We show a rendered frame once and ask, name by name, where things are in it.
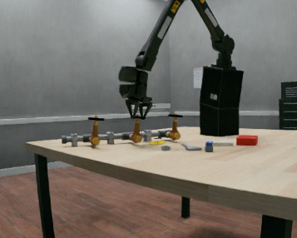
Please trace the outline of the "grey pipe manifold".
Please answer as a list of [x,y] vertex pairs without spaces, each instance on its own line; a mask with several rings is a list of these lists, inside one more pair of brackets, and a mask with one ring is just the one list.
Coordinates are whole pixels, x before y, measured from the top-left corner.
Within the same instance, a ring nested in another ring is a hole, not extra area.
[[[144,141],[151,141],[152,137],[158,137],[158,138],[170,138],[171,140],[179,140],[181,138],[181,134],[177,130],[177,117],[183,117],[182,115],[175,115],[169,114],[169,117],[174,117],[175,120],[173,120],[173,127],[172,130],[163,130],[163,131],[153,131],[150,130],[144,130],[142,132]],[[77,134],[74,134],[71,136],[62,136],[62,144],[67,144],[68,142],[72,143],[72,146],[78,146],[78,142],[82,141],[90,142],[93,146],[96,146],[100,143],[100,141],[106,141],[108,145],[114,144],[114,140],[130,140],[134,141],[134,143],[138,143],[142,141],[142,134],[139,130],[140,128],[140,121],[139,119],[146,119],[146,117],[140,117],[140,115],[136,115],[135,118],[137,118],[137,121],[135,121],[135,129],[134,132],[122,132],[121,134],[114,134],[114,132],[107,132],[106,135],[98,135],[98,123],[97,121],[104,121],[104,118],[98,118],[98,116],[95,117],[88,117],[88,120],[95,120],[95,123],[93,123],[93,131],[90,135],[82,135],[77,136]],[[178,132],[177,132],[178,131]],[[107,135],[108,134],[108,135]],[[100,140],[99,140],[100,139]]]

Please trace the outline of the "grey hex nut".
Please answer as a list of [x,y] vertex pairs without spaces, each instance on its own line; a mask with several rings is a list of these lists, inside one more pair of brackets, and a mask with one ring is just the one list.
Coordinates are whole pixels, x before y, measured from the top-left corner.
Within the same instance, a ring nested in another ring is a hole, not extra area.
[[162,146],[161,147],[162,151],[170,151],[171,150],[171,146]]

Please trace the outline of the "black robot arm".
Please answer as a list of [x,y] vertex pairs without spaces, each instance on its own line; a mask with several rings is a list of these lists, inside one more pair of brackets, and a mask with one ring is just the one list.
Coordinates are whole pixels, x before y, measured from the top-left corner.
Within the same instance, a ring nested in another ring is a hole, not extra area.
[[[186,0],[167,1],[151,35],[148,37],[146,43],[136,57],[136,66],[121,66],[118,76],[120,82],[139,83],[139,85],[141,85],[141,83],[147,84],[148,73],[145,71],[151,72],[161,43],[184,1]],[[206,0],[191,1],[210,32],[212,48],[219,51],[216,65],[211,64],[211,67],[236,70],[236,67],[232,67],[231,61],[231,54],[235,48],[235,41],[221,29]],[[122,98],[126,98],[126,95],[136,95],[136,84],[120,85],[119,92]]]

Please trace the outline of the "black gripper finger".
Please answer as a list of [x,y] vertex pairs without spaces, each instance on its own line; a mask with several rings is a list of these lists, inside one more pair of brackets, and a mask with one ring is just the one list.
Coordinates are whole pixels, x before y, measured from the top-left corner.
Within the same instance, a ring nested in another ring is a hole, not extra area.
[[[143,107],[147,107],[144,116],[143,116]],[[140,103],[139,110],[140,110],[141,117],[145,117],[147,113],[150,111],[151,107],[152,107],[151,103]]]
[[[135,105],[133,115],[132,115],[132,111],[131,111],[131,105]],[[140,105],[140,102],[126,101],[126,106],[130,112],[131,119],[135,118],[139,105]]]

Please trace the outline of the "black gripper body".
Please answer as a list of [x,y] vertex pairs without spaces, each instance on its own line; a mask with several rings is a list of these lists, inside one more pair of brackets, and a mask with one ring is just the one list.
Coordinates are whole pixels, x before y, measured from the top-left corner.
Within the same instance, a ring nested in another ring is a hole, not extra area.
[[136,95],[127,95],[126,98],[128,100],[126,101],[134,101],[134,102],[142,102],[142,103],[151,103],[152,104],[152,97],[146,96],[146,90],[147,90],[147,84],[141,83],[134,83],[136,84]]

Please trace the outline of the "red flat rectangular block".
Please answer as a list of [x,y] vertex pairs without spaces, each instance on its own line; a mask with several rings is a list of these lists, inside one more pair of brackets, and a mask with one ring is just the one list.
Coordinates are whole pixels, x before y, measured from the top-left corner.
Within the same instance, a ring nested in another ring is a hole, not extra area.
[[236,138],[237,146],[256,146],[257,142],[258,136],[239,135]]

